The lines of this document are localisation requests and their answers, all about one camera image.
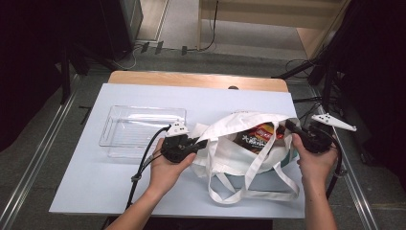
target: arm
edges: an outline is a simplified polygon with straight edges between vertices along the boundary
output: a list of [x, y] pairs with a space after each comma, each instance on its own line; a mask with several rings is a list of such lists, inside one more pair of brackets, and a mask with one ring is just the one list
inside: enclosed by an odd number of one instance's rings
[[298, 150], [298, 164], [302, 172], [305, 196], [306, 229], [337, 229], [326, 198], [326, 180], [337, 160], [337, 150], [314, 154], [305, 149], [299, 135], [293, 134], [293, 145]]
[[[163, 139], [160, 139], [156, 149], [162, 147]], [[172, 164], [164, 156], [151, 162], [151, 176], [149, 185], [141, 197], [120, 215], [107, 229], [143, 229], [153, 209], [161, 198], [173, 187], [180, 173], [193, 161], [196, 154], [188, 155], [181, 163]]]

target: person's left hand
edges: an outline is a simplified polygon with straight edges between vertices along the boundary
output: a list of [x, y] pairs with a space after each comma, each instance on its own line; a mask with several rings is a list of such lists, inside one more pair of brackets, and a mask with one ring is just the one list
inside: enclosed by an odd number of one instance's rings
[[[160, 139], [154, 151], [154, 157], [161, 154], [164, 139]], [[158, 196], [166, 194], [176, 183], [180, 173], [185, 170], [194, 160], [196, 153], [189, 154], [179, 164], [170, 162], [165, 156], [160, 156], [151, 162], [151, 174], [148, 189]]]

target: black curtain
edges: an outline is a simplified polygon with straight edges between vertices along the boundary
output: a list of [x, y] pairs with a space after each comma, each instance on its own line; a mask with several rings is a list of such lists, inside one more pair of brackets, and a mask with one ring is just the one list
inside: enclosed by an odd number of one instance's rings
[[0, 151], [18, 137], [61, 84], [56, 5], [0, 2]]
[[349, 11], [359, 6], [340, 45], [339, 69], [346, 75], [339, 85], [372, 135], [362, 147], [406, 190], [406, 4], [352, 0]]

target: floor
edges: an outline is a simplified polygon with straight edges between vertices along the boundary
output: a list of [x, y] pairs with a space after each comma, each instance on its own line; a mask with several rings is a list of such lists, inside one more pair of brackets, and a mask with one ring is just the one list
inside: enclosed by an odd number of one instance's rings
[[[173, 27], [176, 25], [169, 20], [177, 15], [174, 9], [182, 10], [187, 5], [180, 6], [179, 1], [169, 1], [166, 20], [163, 24], [159, 40], [164, 40], [164, 47], [179, 49], [180, 45], [193, 47], [193, 33], [179, 34]], [[303, 59], [305, 53], [300, 48], [297, 35], [290, 29], [272, 28], [276, 34], [285, 33], [289, 35], [288, 41], [281, 44], [281, 34], [276, 35], [275, 40], [269, 38], [274, 49], [265, 47], [257, 49], [259, 45], [250, 47], [252, 43], [237, 35], [233, 35], [233, 40], [229, 44], [227, 33], [228, 27], [218, 26], [216, 46], [213, 50], [205, 53], [188, 52], [181, 56], [180, 50], [163, 50], [160, 55], [154, 54], [154, 48], [148, 49], [145, 53], [135, 51], [134, 56], [128, 56], [120, 61], [123, 66], [136, 64], [131, 70], [148, 71], [172, 71], [190, 73], [216, 73], [227, 75], [253, 76], [258, 78], [268, 78], [284, 73], [300, 61], [289, 62], [290, 59]], [[255, 42], [260, 42], [264, 38], [255, 38]], [[45, 149], [43, 157], [40, 158], [42, 164], [36, 174], [32, 174], [34, 181], [28, 184], [29, 190], [20, 194], [20, 199], [24, 202], [16, 206], [17, 212], [9, 219], [9, 225], [4, 227], [5, 213], [3, 213], [0, 223], [2, 229], [100, 229], [105, 220], [101, 216], [65, 216], [50, 214], [49, 207], [53, 201], [57, 186], [63, 177], [70, 158], [75, 150], [81, 132], [85, 126], [87, 109], [96, 100], [103, 83], [107, 82], [110, 72], [98, 63], [89, 59], [91, 70], [87, 76], [78, 76], [73, 80], [74, 88], [72, 101], [65, 117], [61, 119], [57, 127], [55, 138], [51, 140], [48, 148]], [[292, 98], [309, 98], [314, 96], [314, 88], [309, 86], [303, 78], [290, 78], [287, 80], [289, 92]], [[8, 149], [0, 152], [0, 208], [7, 208], [11, 195], [16, 195], [15, 188], [22, 183], [22, 178], [26, 169], [31, 166], [33, 159], [38, 159], [37, 153], [41, 147], [41, 141], [47, 136], [48, 127], [53, 124], [53, 120], [60, 109], [66, 107], [59, 105], [61, 97], [60, 90], [51, 97], [44, 107], [39, 111], [32, 121], [26, 126], [17, 141]], [[305, 114], [313, 103], [297, 103], [298, 117]], [[369, 204], [373, 219], [368, 225], [360, 218], [358, 203], [354, 202], [353, 190], [349, 177], [339, 179], [332, 196], [330, 205], [339, 229], [406, 229], [406, 194], [401, 189], [397, 178], [383, 167], [369, 167], [360, 160], [358, 149], [351, 134], [348, 131], [337, 130], [340, 141], [345, 148], [346, 156], [349, 159], [350, 167], [356, 177], [363, 197]], [[273, 229], [304, 229], [302, 219], [275, 219]]]

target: transparent plastic tray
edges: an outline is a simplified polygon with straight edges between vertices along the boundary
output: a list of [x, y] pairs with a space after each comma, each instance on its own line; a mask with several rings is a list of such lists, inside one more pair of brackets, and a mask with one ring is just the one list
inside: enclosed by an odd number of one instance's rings
[[[111, 107], [99, 145], [106, 147], [110, 157], [143, 157], [152, 137], [162, 127], [186, 122], [183, 108], [120, 106]], [[162, 132], [157, 139], [164, 137]]]

